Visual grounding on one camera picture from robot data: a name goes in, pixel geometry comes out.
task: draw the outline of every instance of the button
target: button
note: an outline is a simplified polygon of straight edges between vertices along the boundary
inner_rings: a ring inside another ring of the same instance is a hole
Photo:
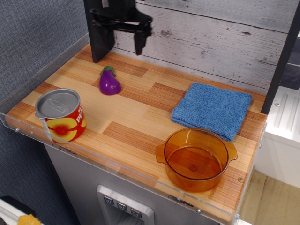
[[[104,201],[110,205],[113,205],[113,199],[112,198],[109,198],[107,196],[103,196],[104,197]]]
[[[131,208],[131,214],[135,217],[142,218],[142,214],[139,211],[134,210],[132,208]]]
[[[117,205],[118,205],[118,208],[120,210],[123,210],[123,211],[127,212],[127,206],[126,205],[124,205],[124,204],[122,204],[120,202],[117,202]]]

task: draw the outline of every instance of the red can label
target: red can label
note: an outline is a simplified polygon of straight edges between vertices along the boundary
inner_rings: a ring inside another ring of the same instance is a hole
[[[83,110],[79,105],[76,110],[66,117],[57,119],[45,118],[47,130],[50,134],[70,142],[78,138],[86,128]],[[65,141],[51,137],[54,142],[64,143]]]

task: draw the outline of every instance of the toy eggplant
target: toy eggplant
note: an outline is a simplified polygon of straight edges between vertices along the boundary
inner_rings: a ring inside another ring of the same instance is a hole
[[[111,66],[106,66],[100,73],[99,89],[105,95],[115,95],[121,91],[121,85],[115,78],[116,73]]]

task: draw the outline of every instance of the folded blue cloth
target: folded blue cloth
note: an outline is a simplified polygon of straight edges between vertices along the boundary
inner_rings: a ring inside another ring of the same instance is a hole
[[[240,129],[252,96],[193,83],[172,111],[173,122],[210,130],[231,142]]]

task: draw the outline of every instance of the screw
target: screw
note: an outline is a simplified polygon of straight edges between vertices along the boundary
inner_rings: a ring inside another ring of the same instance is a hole
[[[245,179],[242,178],[242,177],[239,177],[239,178],[238,178],[238,181],[241,182],[241,183],[243,183],[243,182],[245,181]]]

